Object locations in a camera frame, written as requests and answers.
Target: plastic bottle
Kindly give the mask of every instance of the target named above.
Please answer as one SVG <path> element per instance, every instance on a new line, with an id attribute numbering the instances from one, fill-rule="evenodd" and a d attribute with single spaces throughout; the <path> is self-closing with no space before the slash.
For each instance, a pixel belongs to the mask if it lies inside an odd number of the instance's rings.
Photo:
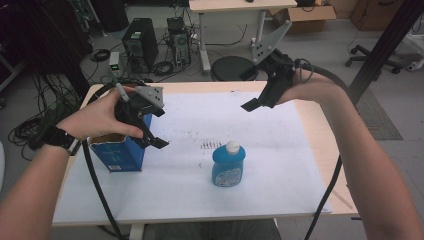
<path id="1" fill-rule="evenodd" d="M 212 159 L 212 182 L 219 187 L 232 187 L 240 183 L 246 151 L 236 141 L 217 148 Z"/>

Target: person's left hand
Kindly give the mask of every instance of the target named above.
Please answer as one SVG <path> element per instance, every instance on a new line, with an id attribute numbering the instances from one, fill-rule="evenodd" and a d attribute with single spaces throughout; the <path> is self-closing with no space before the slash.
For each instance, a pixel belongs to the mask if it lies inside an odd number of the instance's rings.
<path id="1" fill-rule="evenodd" d="M 132 92 L 133 88 L 124 87 Z M 120 133 L 131 137 L 142 138 L 143 131 L 138 127 L 119 122 L 115 118 L 115 105 L 121 96 L 117 89 L 97 99 L 57 124 L 58 128 L 79 140 L 98 137 L 109 133 Z"/>

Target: watch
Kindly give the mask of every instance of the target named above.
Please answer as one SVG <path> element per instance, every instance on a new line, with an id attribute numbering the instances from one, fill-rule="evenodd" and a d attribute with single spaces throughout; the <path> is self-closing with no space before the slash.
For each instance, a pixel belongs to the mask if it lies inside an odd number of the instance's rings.
<path id="1" fill-rule="evenodd" d="M 75 155 L 80 146 L 80 141 L 65 130 L 49 125 L 43 135 L 42 141 L 48 145 L 63 147 L 69 155 Z"/>

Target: white bottle cap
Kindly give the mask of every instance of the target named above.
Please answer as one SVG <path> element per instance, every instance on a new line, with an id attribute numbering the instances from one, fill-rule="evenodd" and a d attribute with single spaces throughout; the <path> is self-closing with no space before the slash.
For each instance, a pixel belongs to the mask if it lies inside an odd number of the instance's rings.
<path id="1" fill-rule="evenodd" d="M 230 155 L 236 155 L 240 150 L 240 143 L 237 141 L 229 141 L 227 145 L 225 145 L 225 149 L 227 153 Z"/>

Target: bottle label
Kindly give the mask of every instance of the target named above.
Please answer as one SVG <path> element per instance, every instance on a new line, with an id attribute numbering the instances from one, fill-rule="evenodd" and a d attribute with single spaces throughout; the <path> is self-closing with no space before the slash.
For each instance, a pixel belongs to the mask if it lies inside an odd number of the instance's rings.
<path id="1" fill-rule="evenodd" d="M 241 169 L 234 168 L 218 174 L 215 184 L 220 187 L 231 187 L 237 185 L 241 180 Z"/>

